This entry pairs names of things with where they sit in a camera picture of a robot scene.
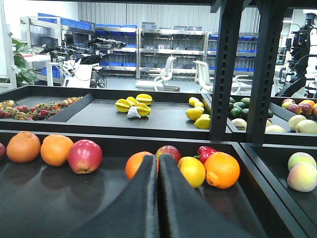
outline white office chair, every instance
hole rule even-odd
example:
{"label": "white office chair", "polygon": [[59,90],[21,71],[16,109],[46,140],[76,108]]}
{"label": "white office chair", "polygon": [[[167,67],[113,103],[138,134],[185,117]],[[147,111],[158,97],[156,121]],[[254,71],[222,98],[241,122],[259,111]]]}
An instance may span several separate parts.
{"label": "white office chair", "polygon": [[[195,82],[201,86],[201,93],[212,93],[213,86],[211,83],[212,77],[209,77],[209,67],[206,62],[196,60],[196,76]],[[243,81],[252,81],[250,79],[242,79],[240,77],[248,77],[247,75],[236,75],[232,79],[231,94],[241,95],[243,93],[249,94],[251,92],[251,85],[243,83]]]}
{"label": "white office chair", "polygon": [[[163,71],[159,74],[150,74],[156,75],[154,81],[145,81],[139,80],[136,82],[135,87],[139,90],[148,90],[148,91],[165,91],[167,88],[167,81],[172,78],[173,75],[173,61],[176,57],[170,56],[166,60],[166,65]],[[179,87],[168,86],[168,91],[179,91]]]}

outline white wall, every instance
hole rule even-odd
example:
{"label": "white wall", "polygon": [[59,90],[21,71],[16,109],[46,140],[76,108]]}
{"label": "white wall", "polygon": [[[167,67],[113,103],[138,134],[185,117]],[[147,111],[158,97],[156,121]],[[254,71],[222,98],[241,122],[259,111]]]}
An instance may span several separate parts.
{"label": "white wall", "polygon": [[37,16],[38,12],[78,20],[78,3],[73,1],[3,0],[5,22],[14,38],[21,39],[20,17]]}

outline avocado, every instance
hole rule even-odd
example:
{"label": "avocado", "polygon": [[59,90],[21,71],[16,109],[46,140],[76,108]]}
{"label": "avocado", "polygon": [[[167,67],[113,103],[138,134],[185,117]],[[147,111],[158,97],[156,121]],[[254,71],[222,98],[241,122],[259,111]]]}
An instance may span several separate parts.
{"label": "avocado", "polygon": [[249,108],[250,98],[243,98],[240,100],[240,102],[244,103],[247,106],[247,108]]}
{"label": "avocado", "polygon": [[228,109],[228,111],[230,111],[231,109],[233,109],[233,103],[229,103],[229,109]]}
{"label": "avocado", "polygon": [[241,112],[242,112],[241,108],[234,107],[233,109],[230,110],[229,115],[232,118],[240,118]]}
{"label": "avocado", "polygon": [[232,97],[230,97],[229,102],[231,102],[231,103],[235,103],[235,102],[236,102],[236,100],[234,100]]}
{"label": "avocado", "polygon": [[241,118],[244,119],[244,120],[247,120],[248,119],[248,114],[249,114],[249,109],[248,108],[245,108],[241,111]]}
{"label": "avocado", "polygon": [[236,102],[233,104],[233,106],[235,106],[235,105],[241,107],[242,109],[247,108],[247,105],[245,105],[245,103],[243,103],[243,102]]}
{"label": "avocado", "polygon": [[272,118],[272,117],[273,117],[273,112],[269,109],[268,114],[267,114],[267,118]]}

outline metal post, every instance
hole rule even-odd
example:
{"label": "metal post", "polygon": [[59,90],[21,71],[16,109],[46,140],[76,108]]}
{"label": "metal post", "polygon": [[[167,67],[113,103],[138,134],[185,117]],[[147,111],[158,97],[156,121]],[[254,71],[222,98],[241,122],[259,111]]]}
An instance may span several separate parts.
{"label": "metal post", "polygon": [[211,103],[211,140],[222,140],[226,130],[243,0],[221,0],[215,81]]}
{"label": "metal post", "polygon": [[247,140],[263,143],[284,12],[291,0],[257,0],[261,14],[247,123]]}

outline starfruit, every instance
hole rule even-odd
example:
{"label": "starfruit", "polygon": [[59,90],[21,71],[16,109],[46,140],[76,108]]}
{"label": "starfruit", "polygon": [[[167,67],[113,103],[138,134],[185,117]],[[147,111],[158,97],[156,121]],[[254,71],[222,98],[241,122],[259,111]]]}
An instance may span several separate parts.
{"label": "starfruit", "polygon": [[127,97],[126,99],[128,103],[130,103],[131,106],[135,106],[137,103],[139,103],[134,97]]}
{"label": "starfruit", "polygon": [[127,100],[121,98],[115,102],[115,107],[119,112],[126,113],[129,111],[131,105]]}
{"label": "starfruit", "polygon": [[139,103],[144,103],[145,105],[151,105],[153,99],[149,94],[141,93],[135,98]]}
{"label": "starfruit", "polygon": [[144,103],[137,103],[135,106],[136,106],[136,108],[138,110],[138,113],[142,117],[146,117],[146,116],[148,116],[151,113],[151,108],[149,108]]}

